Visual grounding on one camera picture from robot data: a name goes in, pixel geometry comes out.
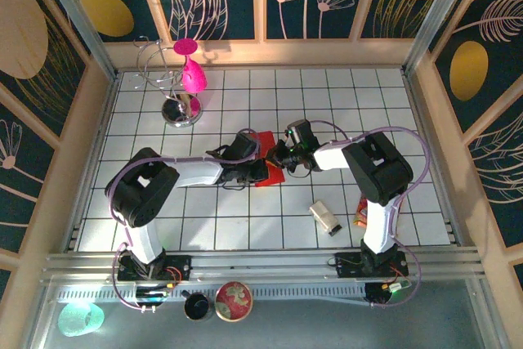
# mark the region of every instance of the cup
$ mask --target cup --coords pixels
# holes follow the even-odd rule
[[[71,302],[58,315],[58,329],[66,337],[92,333],[104,323],[104,312],[90,302]]]
[[[203,293],[189,293],[183,290],[181,295],[186,298],[183,310],[187,318],[199,321],[212,315],[212,303]]]

